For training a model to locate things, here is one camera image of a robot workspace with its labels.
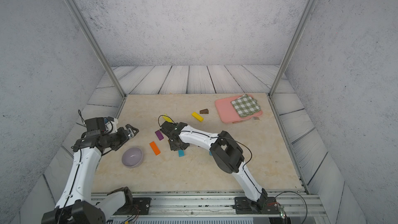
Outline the purple rectangular block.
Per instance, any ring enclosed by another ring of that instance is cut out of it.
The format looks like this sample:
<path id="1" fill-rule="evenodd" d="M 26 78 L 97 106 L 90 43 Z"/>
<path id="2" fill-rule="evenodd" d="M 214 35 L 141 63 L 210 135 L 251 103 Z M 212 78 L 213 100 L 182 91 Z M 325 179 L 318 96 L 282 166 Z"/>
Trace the purple rectangular block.
<path id="1" fill-rule="evenodd" d="M 160 141 L 164 139 L 164 136 L 160 130 L 155 131 L 155 134 Z"/>

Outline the orange rectangular block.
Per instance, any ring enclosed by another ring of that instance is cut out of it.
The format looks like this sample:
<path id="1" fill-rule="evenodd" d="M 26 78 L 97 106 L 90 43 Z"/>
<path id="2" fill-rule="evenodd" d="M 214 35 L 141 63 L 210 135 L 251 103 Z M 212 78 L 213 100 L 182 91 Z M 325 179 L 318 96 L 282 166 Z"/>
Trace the orange rectangular block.
<path id="1" fill-rule="evenodd" d="M 156 156 L 161 153 L 160 149 L 158 148 L 155 142 L 151 142 L 149 145 Z"/>

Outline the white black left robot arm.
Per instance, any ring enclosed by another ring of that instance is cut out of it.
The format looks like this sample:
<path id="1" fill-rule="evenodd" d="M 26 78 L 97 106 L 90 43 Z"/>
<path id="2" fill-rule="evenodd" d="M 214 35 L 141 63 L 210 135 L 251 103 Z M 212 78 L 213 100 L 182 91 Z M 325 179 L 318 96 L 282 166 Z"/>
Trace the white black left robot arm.
<path id="1" fill-rule="evenodd" d="M 43 224 L 104 224 L 115 213 L 136 214 L 128 187 L 112 191 L 99 204 L 91 201 L 94 175 L 100 159 L 117 151 L 139 130 L 130 124 L 118 127 L 118 119 L 97 117 L 84 121 L 86 132 L 72 146 L 73 166 L 54 210 L 43 215 Z"/>

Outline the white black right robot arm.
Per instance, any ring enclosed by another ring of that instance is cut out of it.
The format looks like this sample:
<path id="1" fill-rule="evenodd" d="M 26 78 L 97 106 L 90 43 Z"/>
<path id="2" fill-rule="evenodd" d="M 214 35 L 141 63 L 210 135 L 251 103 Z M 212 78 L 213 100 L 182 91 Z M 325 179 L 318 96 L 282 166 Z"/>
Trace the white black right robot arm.
<path id="1" fill-rule="evenodd" d="M 208 150 L 216 165 L 222 171 L 233 175 L 242 187 L 249 201 L 249 208 L 255 213 L 260 213 L 265 208 L 268 200 L 267 192 L 250 173 L 242 148 L 228 132 L 208 133 L 183 122 L 167 121 L 160 125 L 160 131 L 169 138 L 172 151 L 185 150 L 190 145 Z"/>

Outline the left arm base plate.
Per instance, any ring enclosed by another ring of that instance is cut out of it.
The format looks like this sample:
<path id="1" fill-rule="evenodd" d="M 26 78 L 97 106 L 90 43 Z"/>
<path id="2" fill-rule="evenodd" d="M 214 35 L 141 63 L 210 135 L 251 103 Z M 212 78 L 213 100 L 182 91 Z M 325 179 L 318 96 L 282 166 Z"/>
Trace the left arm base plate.
<path id="1" fill-rule="evenodd" d="M 119 208 L 114 215 L 148 215 L 151 204 L 151 198 L 128 199 L 126 204 Z"/>

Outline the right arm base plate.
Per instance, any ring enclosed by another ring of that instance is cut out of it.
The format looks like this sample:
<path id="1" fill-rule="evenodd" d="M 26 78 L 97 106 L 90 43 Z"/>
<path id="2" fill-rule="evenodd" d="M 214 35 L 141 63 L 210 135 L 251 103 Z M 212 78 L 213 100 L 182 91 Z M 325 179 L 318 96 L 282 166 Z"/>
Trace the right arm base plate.
<path id="1" fill-rule="evenodd" d="M 249 200 L 247 197 L 235 197 L 232 208 L 236 214 L 280 214 L 279 205 L 274 197 L 261 197 L 257 201 Z"/>

